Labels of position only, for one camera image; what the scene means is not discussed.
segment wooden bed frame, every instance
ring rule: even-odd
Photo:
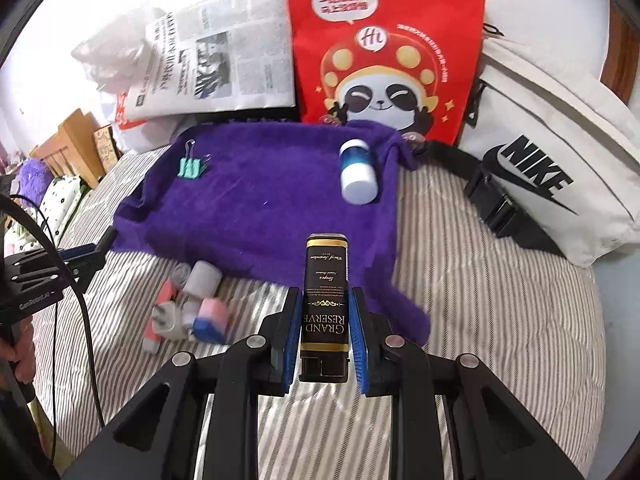
[[[92,188],[104,176],[104,168],[94,143],[98,129],[94,117],[76,109],[58,131],[29,154],[44,162],[54,176],[78,175]]]

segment binder clip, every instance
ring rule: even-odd
[[[193,145],[195,140],[189,139],[184,143],[184,157],[180,159],[180,169],[178,170],[178,176],[184,178],[191,178],[191,167],[193,165]]]
[[[207,169],[207,162],[211,160],[211,155],[205,155],[202,160],[194,158],[191,164],[191,174],[187,178],[196,179]]]

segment grand reserve label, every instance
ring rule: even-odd
[[[348,376],[347,239],[311,235],[306,244],[300,380],[345,382]]]

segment panda cartoon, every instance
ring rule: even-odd
[[[367,43],[372,36],[378,41]],[[321,69],[324,105],[341,123],[375,121],[402,134],[431,129],[438,105],[436,63],[413,38],[362,28],[353,41],[329,49]]]

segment black strap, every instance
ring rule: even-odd
[[[482,162],[454,146],[428,140],[414,150],[425,164],[431,160],[466,180],[465,195],[498,238],[510,236],[520,247],[564,256],[542,227],[511,198]]]

